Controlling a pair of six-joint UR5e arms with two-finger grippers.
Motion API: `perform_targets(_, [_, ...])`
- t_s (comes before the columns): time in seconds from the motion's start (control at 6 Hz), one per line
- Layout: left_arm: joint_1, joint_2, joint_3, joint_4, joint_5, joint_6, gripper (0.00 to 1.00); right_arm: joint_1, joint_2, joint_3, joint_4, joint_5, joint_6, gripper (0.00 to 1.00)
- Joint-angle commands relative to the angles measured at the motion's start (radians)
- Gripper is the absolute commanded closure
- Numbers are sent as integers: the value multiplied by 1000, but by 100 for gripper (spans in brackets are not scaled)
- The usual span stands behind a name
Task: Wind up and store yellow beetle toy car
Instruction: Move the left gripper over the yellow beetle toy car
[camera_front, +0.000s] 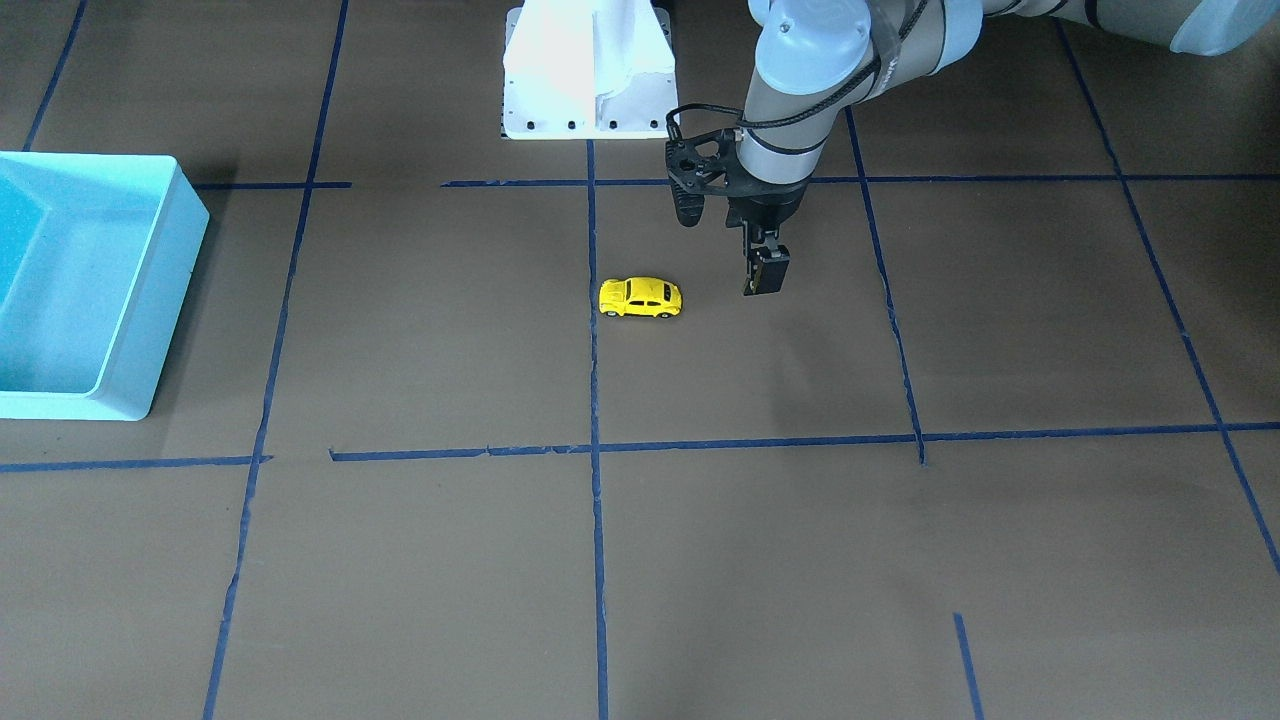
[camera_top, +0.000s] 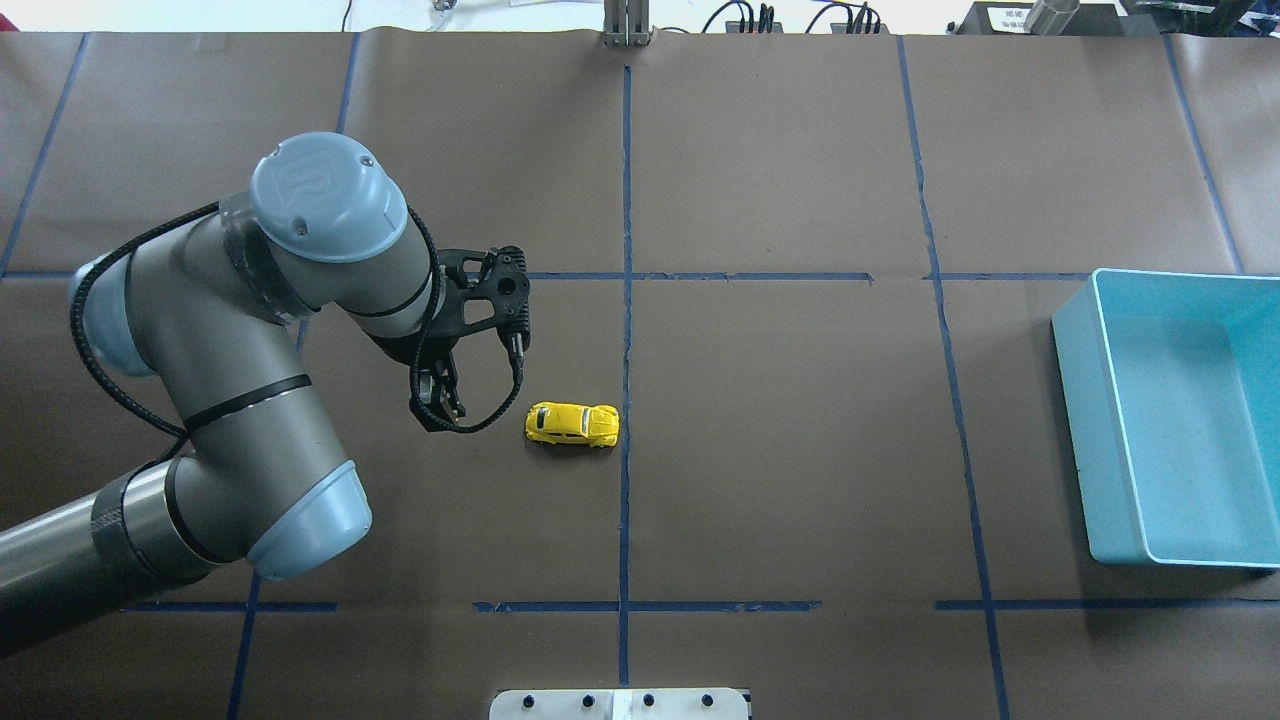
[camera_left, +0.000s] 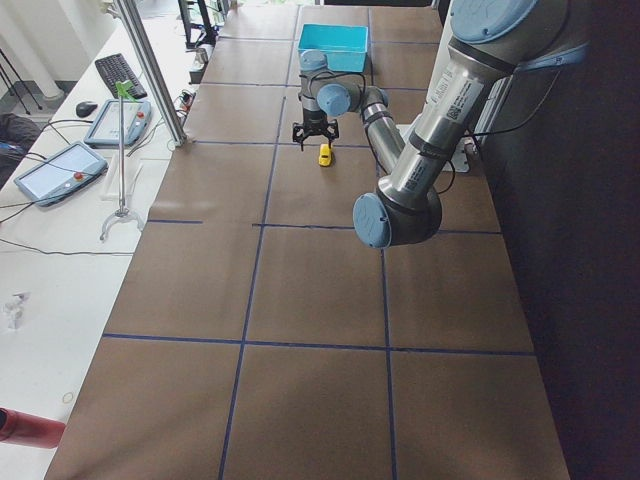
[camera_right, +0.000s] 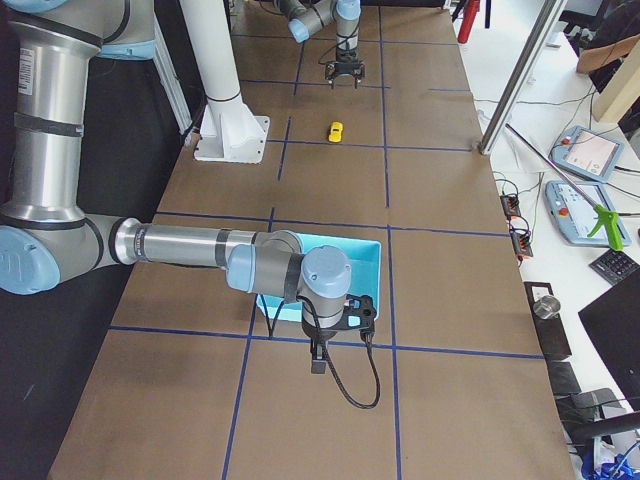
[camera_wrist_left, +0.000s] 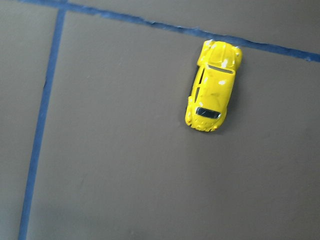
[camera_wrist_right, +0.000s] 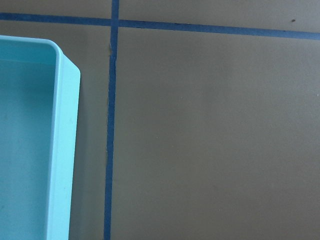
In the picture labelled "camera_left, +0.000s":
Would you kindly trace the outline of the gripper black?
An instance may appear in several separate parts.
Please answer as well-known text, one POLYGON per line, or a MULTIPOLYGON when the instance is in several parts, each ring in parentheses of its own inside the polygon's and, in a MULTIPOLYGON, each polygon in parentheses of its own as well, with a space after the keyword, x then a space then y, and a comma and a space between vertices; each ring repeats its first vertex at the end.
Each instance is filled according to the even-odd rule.
POLYGON ((304 150, 304 142, 309 136, 324 136, 327 139, 328 146, 340 136, 339 125, 337 121, 328 121, 326 113, 319 110, 310 110, 304 108, 303 123, 294 122, 292 124, 292 141, 304 150))

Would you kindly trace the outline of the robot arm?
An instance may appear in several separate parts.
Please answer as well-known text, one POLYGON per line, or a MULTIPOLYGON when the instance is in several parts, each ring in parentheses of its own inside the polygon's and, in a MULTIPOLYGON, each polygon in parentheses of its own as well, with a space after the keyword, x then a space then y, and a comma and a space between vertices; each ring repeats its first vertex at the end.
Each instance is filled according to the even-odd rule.
POLYGON ((580 62, 588 45, 587 1, 454 1, 448 11, 447 59, 422 113, 400 133, 388 97, 366 82, 351 81, 344 61, 333 62, 319 44, 299 49, 303 120, 293 126, 298 144, 310 136, 333 141, 337 119, 360 115, 374 156, 386 174, 374 192, 354 204, 353 224, 367 246, 423 242, 439 229, 440 172, 493 85, 517 70, 580 62))

